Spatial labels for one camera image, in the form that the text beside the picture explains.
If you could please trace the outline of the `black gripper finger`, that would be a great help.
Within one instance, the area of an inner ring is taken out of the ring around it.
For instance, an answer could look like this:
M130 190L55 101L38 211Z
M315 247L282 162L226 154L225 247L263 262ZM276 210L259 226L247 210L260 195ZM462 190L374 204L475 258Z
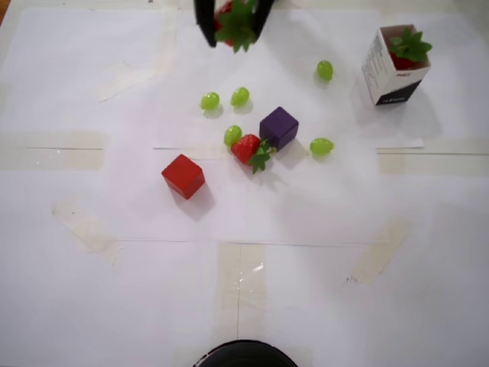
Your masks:
M274 0L258 0L254 12L254 34L258 39L270 14Z
M215 0L194 0L194 13L199 26L210 47L216 47L214 11Z

